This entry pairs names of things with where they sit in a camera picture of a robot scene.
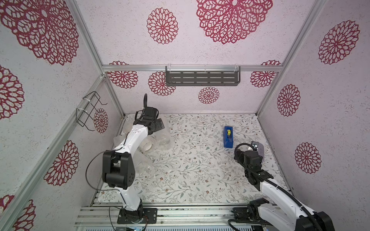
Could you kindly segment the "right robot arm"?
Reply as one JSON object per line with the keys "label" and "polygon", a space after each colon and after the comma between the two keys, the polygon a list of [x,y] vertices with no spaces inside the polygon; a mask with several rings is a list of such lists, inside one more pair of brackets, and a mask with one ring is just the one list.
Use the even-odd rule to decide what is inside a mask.
{"label": "right robot arm", "polygon": [[228,224],[270,225],[279,231],[333,231],[335,228],[329,215],[304,205],[262,169],[263,152],[258,142],[241,143],[234,150],[234,159],[244,168],[248,182],[267,198],[234,208],[234,218],[228,220]]}

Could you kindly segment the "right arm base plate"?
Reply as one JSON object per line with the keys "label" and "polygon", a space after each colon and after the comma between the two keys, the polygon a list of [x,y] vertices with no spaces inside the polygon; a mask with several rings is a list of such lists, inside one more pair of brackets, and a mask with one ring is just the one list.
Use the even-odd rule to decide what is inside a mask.
{"label": "right arm base plate", "polygon": [[232,209],[236,220],[258,222],[260,221],[257,211],[254,207],[248,205],[246,207],[236,207]]}

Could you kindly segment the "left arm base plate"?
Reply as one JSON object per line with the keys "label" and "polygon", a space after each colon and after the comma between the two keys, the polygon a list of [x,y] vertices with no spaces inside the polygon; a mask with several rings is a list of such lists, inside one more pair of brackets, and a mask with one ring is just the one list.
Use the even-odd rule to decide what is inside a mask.
{"label": "left arm base plate", "polygon": [[117,224],[155,224],[157,222],[157,208],[140,208],[137,211],[121,209]]}

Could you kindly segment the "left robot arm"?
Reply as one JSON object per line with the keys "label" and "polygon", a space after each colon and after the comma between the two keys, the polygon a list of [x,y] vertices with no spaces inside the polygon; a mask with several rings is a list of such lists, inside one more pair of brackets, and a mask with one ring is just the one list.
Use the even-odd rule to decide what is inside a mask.
{"label": "left robot arm", "polygon": [[164,129],[158,109],[147,106],[145,94],[143,109],[136,112],[131,131],[127,133],[123,142],[113,150],[98,154],[103,155],[102,181],[109,185],[111,191],[117,192],[122,203],[122,207],[119,208],[118,224],[149,223],[142,199],[132,187],[136,175],[133,156],[149,135]]}

